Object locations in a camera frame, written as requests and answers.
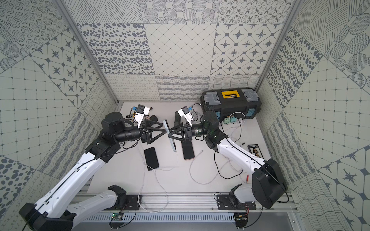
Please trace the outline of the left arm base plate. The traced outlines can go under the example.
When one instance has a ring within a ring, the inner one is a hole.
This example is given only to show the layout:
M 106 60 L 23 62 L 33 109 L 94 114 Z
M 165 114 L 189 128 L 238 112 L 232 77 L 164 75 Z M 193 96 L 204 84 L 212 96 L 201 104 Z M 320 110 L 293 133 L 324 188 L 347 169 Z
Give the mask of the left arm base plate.
M 115 204 L 106 210 L 138 211 L 140 209 L 139 202 L 141 202 L 141 199 L 142 195 L 138 194 L 120 195 Z

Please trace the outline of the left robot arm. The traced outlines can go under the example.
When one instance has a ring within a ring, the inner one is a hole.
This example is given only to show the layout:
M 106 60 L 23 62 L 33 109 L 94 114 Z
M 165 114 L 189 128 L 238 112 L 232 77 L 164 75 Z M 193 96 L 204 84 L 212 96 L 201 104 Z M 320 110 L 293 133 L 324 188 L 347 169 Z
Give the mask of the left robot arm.
M 123 208 L 126 191 L 117 185 L 83 202 L 72 205 L 71 201 L 99 169 L 121 152 L 120 143 L 141 140 L 150 144 L 166 134 L 166 120 L 147 121 L 144 114 L 135 117 L 139 120 L 137 126 L 119 112 L 106 115 L 99 136 L 69 173 L 36 203 L 26 203 L 20 209 L 25 225 L 32 231 L 70 231 L 107 208 Z

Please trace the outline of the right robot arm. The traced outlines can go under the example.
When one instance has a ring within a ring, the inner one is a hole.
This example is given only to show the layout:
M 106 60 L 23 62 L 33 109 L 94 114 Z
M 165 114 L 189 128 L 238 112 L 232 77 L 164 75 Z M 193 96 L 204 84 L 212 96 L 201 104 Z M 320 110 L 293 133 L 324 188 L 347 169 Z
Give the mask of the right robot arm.
M 187 108 L 178 110 L 175 126 L 169 129 L 168 137 L 190 141 L 202 136 L 210 149 L 231 159 L 250 176 L 251 185 L 240 184 L 231 190 L 233 203 L 255 200 L 270 209 L 287 192 L 288 186 L 278 163 L 257 157 L 233 142 L 219 127 L 220 121 L 214 111 L 206 111 L 198 124 L 193 124 L 192 119 Z

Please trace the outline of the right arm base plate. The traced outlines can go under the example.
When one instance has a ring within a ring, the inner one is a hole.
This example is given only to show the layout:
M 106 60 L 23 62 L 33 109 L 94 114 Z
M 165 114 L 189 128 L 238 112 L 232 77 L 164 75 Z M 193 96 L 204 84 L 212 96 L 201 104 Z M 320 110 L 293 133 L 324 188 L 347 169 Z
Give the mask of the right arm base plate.
M 236 197 L 229 194 L 216 194 L 214 200 L 217 203 L 218 210 L 256 210 L 255 202 L 239 202 Z

